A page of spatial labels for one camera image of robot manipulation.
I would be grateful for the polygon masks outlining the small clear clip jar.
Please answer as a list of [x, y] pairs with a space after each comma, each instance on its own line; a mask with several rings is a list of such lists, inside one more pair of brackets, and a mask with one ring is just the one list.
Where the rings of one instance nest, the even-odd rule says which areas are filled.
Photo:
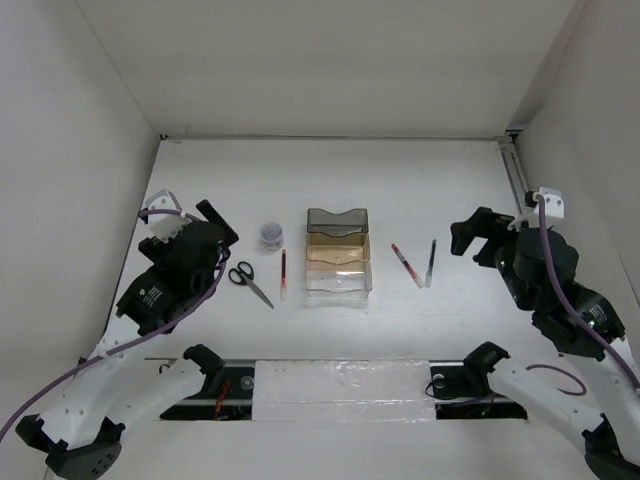
[[268, 251], [278, 251], [284, 245], [284, 232], [276, 222], [265, 223], [260, 229], [260, 241]]

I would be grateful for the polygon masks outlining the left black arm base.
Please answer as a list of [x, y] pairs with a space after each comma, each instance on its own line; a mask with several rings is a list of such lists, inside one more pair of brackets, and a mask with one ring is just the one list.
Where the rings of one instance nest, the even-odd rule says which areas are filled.
[[199, 392], [160, 415], [165, 421], [248, 421], [252, 419], [254, 361], [230, 360], [219, 379], [208, 375]]

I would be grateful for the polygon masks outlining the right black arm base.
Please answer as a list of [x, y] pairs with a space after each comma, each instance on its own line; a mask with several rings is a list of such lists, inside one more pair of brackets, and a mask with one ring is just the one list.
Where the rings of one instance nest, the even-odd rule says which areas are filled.
[[526, 410], [507, 397], [476, 384], [462, 362], [434, 362], [425, 395], [434, 401], [437, 420], [527, 420]]

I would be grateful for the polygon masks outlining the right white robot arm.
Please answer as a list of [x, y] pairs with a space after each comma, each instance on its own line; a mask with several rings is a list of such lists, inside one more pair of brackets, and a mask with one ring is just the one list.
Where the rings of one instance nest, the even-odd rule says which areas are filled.
[[576, 282], [577, 250], [551, 227], [478, 208], [451, 226], [451, 252], [485, 244], [475, 262], [500, 274], [516, 306], [569, 365], [576, 384], [544, 379], [544, 364], [521, 365], [504, 348], [484, 342], [460, 364], [432, 373], [428, 387], [440, 410], [471, 410], [502, 397], [554, 428], [598, 479], [639, 476], [639, 368], [624, 325], [601, 294]]

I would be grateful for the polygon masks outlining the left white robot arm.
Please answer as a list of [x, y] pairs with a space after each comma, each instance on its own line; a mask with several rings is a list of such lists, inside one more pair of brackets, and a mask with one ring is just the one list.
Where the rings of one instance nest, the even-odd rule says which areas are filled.
[[209, 201], [196, 208], [196, 215], [155, 206], [139, 212], [152, 234], [138, 250], [150, 266], [123, 291], [91, 355], [26, 404], [64, 384], [60, 399], [38, 414], [20, 408], [8, 421], [26, 445], [45, 454], [52, 478], [100, 478], [136, 426], [222, 387], [224, 360], [196, 344], [145, 390], [134, 389], [136, 370], [151, 351], [215, 294], [239, 239]]

